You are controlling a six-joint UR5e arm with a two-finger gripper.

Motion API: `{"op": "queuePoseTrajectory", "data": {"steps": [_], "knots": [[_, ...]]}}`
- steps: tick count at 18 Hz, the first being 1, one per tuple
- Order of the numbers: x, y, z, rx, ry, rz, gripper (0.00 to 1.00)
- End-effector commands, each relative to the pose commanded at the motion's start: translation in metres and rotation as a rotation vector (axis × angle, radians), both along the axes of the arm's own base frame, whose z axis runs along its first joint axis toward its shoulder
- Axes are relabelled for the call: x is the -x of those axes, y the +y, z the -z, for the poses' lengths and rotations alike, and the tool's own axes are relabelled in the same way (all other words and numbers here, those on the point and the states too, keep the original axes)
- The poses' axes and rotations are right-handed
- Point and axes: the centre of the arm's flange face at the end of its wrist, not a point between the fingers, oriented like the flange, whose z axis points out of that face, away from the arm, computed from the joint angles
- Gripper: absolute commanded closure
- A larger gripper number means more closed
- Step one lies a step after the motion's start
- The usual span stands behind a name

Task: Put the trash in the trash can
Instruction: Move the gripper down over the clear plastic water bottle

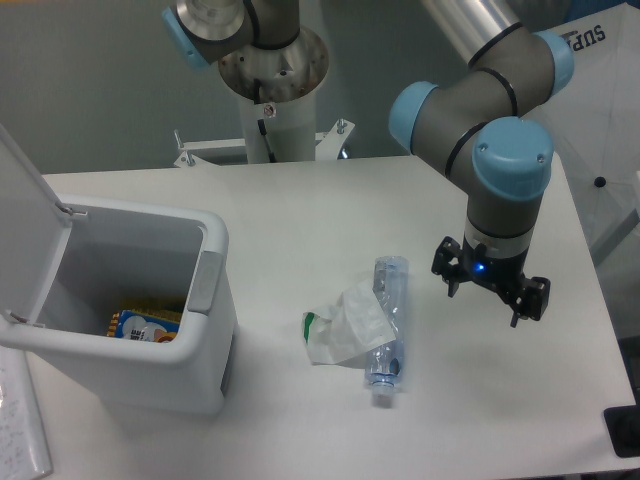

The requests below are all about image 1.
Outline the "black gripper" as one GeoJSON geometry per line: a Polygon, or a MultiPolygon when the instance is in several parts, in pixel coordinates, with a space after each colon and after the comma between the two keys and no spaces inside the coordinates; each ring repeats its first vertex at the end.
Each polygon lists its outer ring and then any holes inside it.
{"type": "Polygon", "coordinates": [[[435,251],[431,271],[447,284],[450,298],[465,282],[496,293],[513,311],[511,328],[521,319],[540,321],[549,302],[550,280],[524,277],[526,251],[508,258],[493,258],[487,256],[485,250],[483,244],[472,249],[466,240],[460,246],[446,236],[435,251]]]}

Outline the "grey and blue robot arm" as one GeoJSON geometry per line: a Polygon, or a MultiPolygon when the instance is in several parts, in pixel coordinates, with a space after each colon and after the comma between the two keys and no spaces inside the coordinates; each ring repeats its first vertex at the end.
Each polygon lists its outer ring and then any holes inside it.
{"type": "MultiPolygon", "coordinates": [[[[515,320],[539,320],[551,284],[524,263],[553,141],[527,114],[571,80],[570,47],[532,33],[503,1],[429,1],[426,10],[468,66],[455,85],[406,87],[388,128],[406,151],[468,197],[461,241],[445,238],[433,272],[455,293],[465,282],[496,293],[515,320]]],[[[324,42],[300,22],[295,1],[175,1],[163,22],[186,61],[216,65],[243,115],[252,163],[318,158],[315,93],[329,66],[324,42]]]]}

